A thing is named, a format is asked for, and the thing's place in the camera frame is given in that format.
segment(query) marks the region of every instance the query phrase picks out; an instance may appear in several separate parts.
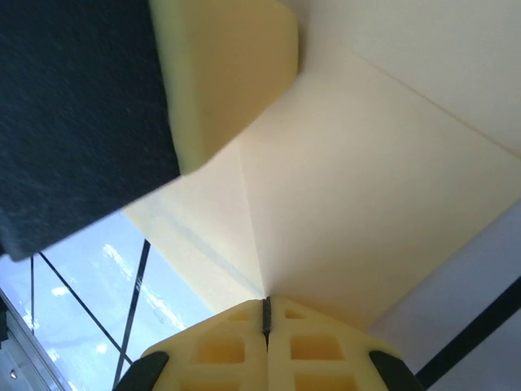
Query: dark gray fabric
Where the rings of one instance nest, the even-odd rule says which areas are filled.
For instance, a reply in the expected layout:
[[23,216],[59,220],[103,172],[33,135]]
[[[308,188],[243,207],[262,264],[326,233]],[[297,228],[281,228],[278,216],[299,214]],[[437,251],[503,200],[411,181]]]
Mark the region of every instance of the dark gray fabric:
[[0,248],[22,259],[179,175],[147,0],[0,2]]

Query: black metal rod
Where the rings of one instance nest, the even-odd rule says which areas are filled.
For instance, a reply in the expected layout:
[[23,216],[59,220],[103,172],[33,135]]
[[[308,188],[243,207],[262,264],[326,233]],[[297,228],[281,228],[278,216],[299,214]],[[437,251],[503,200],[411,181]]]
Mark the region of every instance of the black metal rod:
[[144,240],[141,251],[141,259],[139,260],[138,273],[136,274],[136,282],[134,284],[134,291],[132,293],[132,300],[130,301],[129,316],[127,317],[127,324],[125,326],[125,334],[123,334],[123,343],[121,344],[120,358],[117,361],[116,374],[114,375],[114,387],[120,381],[121,371],[123,369],[123,357],[127,352],[129,346],[130,332],[132,331],[132,324],[134,323],[134,315],[138,307],[139,293],[141,292],[141,284],[147,267],[148,253],[150,252],[150,243]]
[[[49,259],[44,255],[44,253],[39,252],[38,254],[40,254],[40,257],[42,257],[42,259],[46,262],[46,264],[50,267],[50,269],[55,272],[56,277],[58,277],[59,280],[62,282],[62,284],[65,285],[67,290],[77,300],[77,302],[81,305],[83,310],[85,310],[85,312],[90,316],[90,318],[94,321],[94,323],[96,323],[96,325],[99,327],[101,332],[105,335],[105,337],[108,338],[108,340],[114,345],[114,347],[121,354],[121,352],[122,352],[121,346],[118,345],[116,340],[114,338],[112,338],[112,336],[107,331],[107,329],[101,324],[101,322],[99,322],[98,318],[96,318],[96,316],[92,313],[92,311],[89,310],[89,307],[87,307],[87,305],[83,302],[83,300],[78,296],[76,291],[74,291],[74,289],[72,289],[72,287],[68,284],[68,282],[65,280],[65,278],[56,270],[56,268],[53,266],[53,264],[50,263]],[[127,355],[125,355],[125,360],[127,360],[127,362],[129,364],[132,364],[132,360]]]
[[519,308],[521,308],[521,277],[416,374],[423,387],[425,389],[431,387],[515,314]]
[[31,332],[34,335],[34,255],[31,256]]

